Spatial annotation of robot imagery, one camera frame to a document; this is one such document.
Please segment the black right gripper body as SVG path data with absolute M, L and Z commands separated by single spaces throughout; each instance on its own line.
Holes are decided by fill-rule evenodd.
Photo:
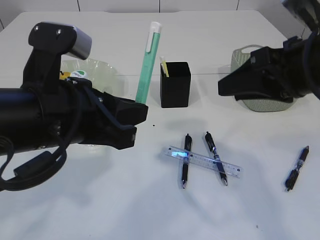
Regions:
M 263 47 L 250 53 L 254 69 L 268 73 L 281 86 L 280 102 L 315 94 L 315 37 L 292 37 L 282 48 Z

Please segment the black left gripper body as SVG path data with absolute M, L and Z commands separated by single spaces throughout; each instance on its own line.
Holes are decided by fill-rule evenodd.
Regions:
M 37 90 L 41 129 L 59 134 L 66 146 L 120 147 L 120 98 L 92 87 L 90 82 L 59 82 L 54 92 Z

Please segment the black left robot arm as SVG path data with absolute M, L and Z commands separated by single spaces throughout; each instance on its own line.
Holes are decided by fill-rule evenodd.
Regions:
M 136 126 L 144 122 L 148 106 L 134 100 L 75 85 L 81 118 L 71 144 L 110 146 L 117 150 L 135 144 Z M 37 95 L 31 89 L 0 90 L 0 134 L 13 143 L 16 153 L 56 147 L 50 131 L 58 126 L 64 138 L 75 124 L 76 98 L 65 82 L 57 94 Z

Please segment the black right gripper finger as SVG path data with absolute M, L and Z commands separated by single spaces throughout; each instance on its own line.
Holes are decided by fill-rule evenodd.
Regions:
M 218 81 L 220 96 L 234 96 L 238 100 L 282 100 L 282 89 L 268 72 L 256 70 L 247 60 L 241 67 Z

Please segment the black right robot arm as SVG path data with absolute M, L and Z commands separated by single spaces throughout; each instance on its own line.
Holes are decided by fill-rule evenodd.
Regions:
M 250 53 L 249 59 L 218 81 L 220 96 L 236 100 L 274 100 L 291 103 L 308 94 L 320 96 L 320 35 L 297 36 L 282 48 L 268 46 Z

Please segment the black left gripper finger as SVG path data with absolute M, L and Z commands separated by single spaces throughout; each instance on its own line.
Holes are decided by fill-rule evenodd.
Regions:
M 112 127 L 109 132 L 109 145 L 117 150 L 131 148 L 135 145 L 137 128 L 125 125 L 122 128 Z
M 136 126 L 147 119 L 149 107 L 134 100 L 121 98 L 117 99 L 116 119 L 122 125 Z

